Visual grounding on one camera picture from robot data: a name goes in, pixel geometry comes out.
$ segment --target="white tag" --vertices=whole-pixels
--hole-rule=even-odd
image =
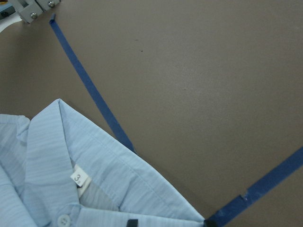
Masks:
[[[84,182],[89,176],[78,166],[75,165],[74,173],[71,175],[71,179],[79,186],[82,187]]]
[[[75,165],[74,173],[71,175],[71,179],[80,187],[77,188],[79,198],[83,195],[85,190],[88,188],[91,178],[80,168]]]

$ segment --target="light blue shirt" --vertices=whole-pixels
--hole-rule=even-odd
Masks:
[[[92,179],[79,199],[77,164]],[[202,227],[148,163],[58,99],[31,121],[0,114],[0,226]]]

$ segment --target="metal screw head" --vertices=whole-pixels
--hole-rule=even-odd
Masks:
[[[32,18],[32,19],[36,19],[37,17],[38,17],[38,14],[37,13],[30,13],[30,17]]]
[[[54,7],[55,6],[55,2],[54,1],[49,1],[48,2],[48,6],[51,7],[51,8]]]

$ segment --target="blue tape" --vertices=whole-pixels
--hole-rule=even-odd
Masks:
[[[214,221],[218,227],[225,226],[228,222],[242,213],[254,202],[276,187],[294,171],[303,165],[303,148],[300,148],[276,168],[255,182],[245,195],[234,198],[230,203],[218,210],[208,220]]]
[[[70,59],[72,65],[74,66],[75,70],[77,71],[79,77],[81,78],[83,84],[85,85],[86,89],[88,90],[90,96],[96,103],[98,109],[102,113],[103,117],[105,118],[106,122],[108,123],[109,127],[113,131],[114,135],[116,136],[117,140],[121,142],[124,146],[129,148],[132,152],[136,153],[133,147],[133,144],[129,140],[128,136],[120,126],[119,122],[110,111],[108,105],[102,98],[101,94],[98,92],[96,86],[91,81],[89,75],[85,71],[84,67],[82,66],[81,62],[78,60],[77,56],[75,55],[74,51],[72,50],[71,46],[67,42],[66,38],[64,37],[61,29],[59,28],[58,24],[55,21],[55,14],[52,15],[49,21],[53,31],[55,32],[62,48],[64,49],[66,55]]]

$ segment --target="shirt button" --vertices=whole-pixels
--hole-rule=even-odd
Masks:
[[[67,214],[63,214],[58,218],[57,221],[58,227],[70,227],[71,226],[71,218]]]

